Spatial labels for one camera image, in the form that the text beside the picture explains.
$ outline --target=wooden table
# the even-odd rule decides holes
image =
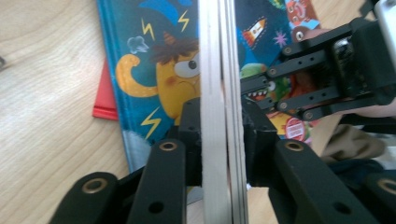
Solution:
[[[363,0],[312,2],[334,28]],[[46,223],[84,175],[128,174],[119,124],[92,117],[105,58],[95,1],[0,0],[0,55],[0,223]],[[248,193],[250,223],[276,222],[265,192]]]

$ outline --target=children's book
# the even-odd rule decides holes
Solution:
[[[196,0],[98,0],[108,72],[131,172],[200,97]],[[200,190],[189,189],[188,203]]]
[[[201,95],[199,57],[205,57],[205,53],[199,52],[198,2],[97,3],[108,63],[102,79],[110,77],[116,103],[106,106],[117,111],[132,172],[146,164],[150,146],[179,124],[183,104]],[[309,0],[235,0],[234,4],[241,78],[262,72],[282,47],[318,27]],[[276,87],[246,97],[290,97],[293,87],[291,78],[285,78],[276,82]],[[99,91],[103,88],[109,87],[102,85],[101,80]],[[309,140],[305,132],[298,131],[307,127],[305,122],[281,113],[270,118],[280,135]]]
[[[263,2],[257,0],[235,1],[235,4],[238,5],[236,32],[238,33],[241,77],[249,77],[265,71],[282,47],[291,41],[301,41],[307,31],[320,27],[315,10],[309,0]],[[238,16],[238,13],[244,13],[246,10],[249,10],[252,16],[245,16],[245,18]],[[275,15],[279,12],[282,12],[283,15],[286,13],[287,16]],[[117,119],[117,107],[110,82],[105,62],[92,112],[97,118]],[[251,92],[248,97],[253,101],[265,97],[278,100],[303,92],[304,90],[298,87],[296,78],[291,77],[271,82],[267,89]],[[310,130],[316,125],[316,122],[302,122],[279,112],[271,113],[268,117],[275,124],[281,138],[293,138],[305,141],[307,144],[311,142]]]

